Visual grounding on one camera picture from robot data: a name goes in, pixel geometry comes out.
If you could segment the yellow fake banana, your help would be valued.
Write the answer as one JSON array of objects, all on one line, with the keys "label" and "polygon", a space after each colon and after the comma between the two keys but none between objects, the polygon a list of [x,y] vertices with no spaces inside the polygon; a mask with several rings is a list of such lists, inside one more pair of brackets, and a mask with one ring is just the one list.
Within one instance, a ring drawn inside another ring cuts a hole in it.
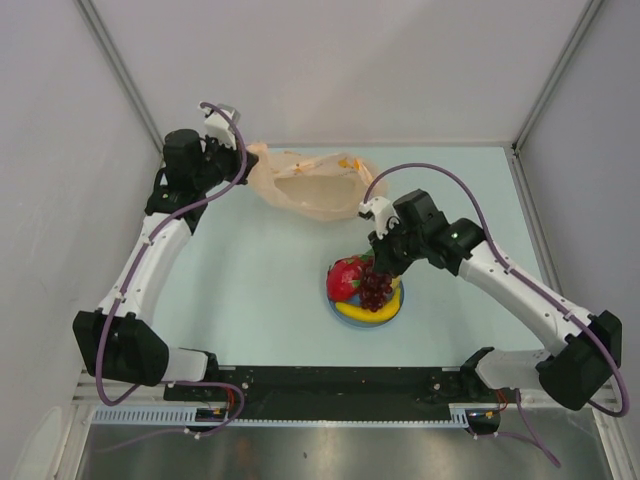
[{"label": "yellow fake banana", "polygon": [[400,311],[404,300],[404,289],[399,285],[388,302],[378,311],[372,312],[359,305],[346,302],[332,302],[333,309],[348,320],[367,326],[379,325],[393,319]]}]

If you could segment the translucent orange plastic bag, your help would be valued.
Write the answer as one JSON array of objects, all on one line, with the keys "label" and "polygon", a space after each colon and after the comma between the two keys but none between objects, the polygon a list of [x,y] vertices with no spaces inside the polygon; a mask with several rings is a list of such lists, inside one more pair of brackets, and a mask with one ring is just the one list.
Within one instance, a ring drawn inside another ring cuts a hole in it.
[{"label": "translucent orange plastic bag", "polygon": [[255,143],[247,151],[258,157],[248,186],[272,207],[317,221],[354,218],[380,169],[347,152],[307,155],[276,151]]}]

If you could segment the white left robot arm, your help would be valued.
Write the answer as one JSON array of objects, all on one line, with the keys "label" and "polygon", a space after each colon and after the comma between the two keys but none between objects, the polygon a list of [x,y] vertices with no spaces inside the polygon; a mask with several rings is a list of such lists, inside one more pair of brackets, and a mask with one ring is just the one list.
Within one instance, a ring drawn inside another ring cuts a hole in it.
[{"label": "white left robot arm", "polygon": [[202,400],[219,392],[221,376],[209,368],[214,355],[169,346],[152,323],[173,264],[207,208],[207,193],[220,184],[246,183],[258,161],[238,140],[230,128],[166,135],[164,165],[156,174],[136,245],[109,294],[73,321],[85,368],[95,379],[144,386],[186,382]]}]

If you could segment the dark red fake grapes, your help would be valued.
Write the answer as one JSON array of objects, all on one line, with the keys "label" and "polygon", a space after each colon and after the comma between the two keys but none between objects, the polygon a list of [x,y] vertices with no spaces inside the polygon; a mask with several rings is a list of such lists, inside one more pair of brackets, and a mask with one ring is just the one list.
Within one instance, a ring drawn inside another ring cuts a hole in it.
[{"label": "dark red fake grapes", "polygon": [[360,306],[366,310],[376,312],[388,302],[388,298],[393,291],[392,277],[390,275],[367,269],[359,285]]}]

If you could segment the red fake dragon fruit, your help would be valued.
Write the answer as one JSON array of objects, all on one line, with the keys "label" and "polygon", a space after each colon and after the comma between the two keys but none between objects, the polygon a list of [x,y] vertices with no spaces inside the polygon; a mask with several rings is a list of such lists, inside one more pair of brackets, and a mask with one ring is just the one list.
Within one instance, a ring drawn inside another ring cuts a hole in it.
[{"label": "red fake dragon fruit", "polygon": [[372,259],[373,254],[366,252],[337,260],[326,276],[328,298],[334,302],[346,302],[353,297]]}]

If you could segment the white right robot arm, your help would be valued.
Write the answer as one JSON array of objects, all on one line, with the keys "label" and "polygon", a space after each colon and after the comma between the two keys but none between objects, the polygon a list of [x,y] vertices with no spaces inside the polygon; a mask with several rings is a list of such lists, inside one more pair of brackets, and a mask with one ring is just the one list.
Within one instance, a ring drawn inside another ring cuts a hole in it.
[{"label": "white right robot arm", "polygon": [[474,221],[449,222],[427,192],[415,190],[394,202],[374,197],[360,204],[358,214],[375,224],[368,240],[376,272],[399,277],[426,260],[488,294],[541,342],[539,350],[476,352],[466,362],[472,369],[461,376],[469,399],[484,401],[498,389],[536,389],[577,411],[618,372],[618,317],[594,314],[521,271]]}]

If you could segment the yellow fake lemon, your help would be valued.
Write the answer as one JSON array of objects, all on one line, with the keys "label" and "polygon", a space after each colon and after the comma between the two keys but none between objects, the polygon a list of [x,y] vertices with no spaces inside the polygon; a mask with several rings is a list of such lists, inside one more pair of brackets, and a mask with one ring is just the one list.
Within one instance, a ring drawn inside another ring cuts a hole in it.
[{"label": "yellow fake lemon", "polygon": [[398,286],[400,285],[400,283],[401,283],[401,277],[400,277],[400,276],[398,276],[398,277],[394,277],[394,278],[392,279],[392,282],[391,282],[391,284],[390,284],[390,287],[391,287],[393,290],[396,290],[396,289],[398,288]]}]

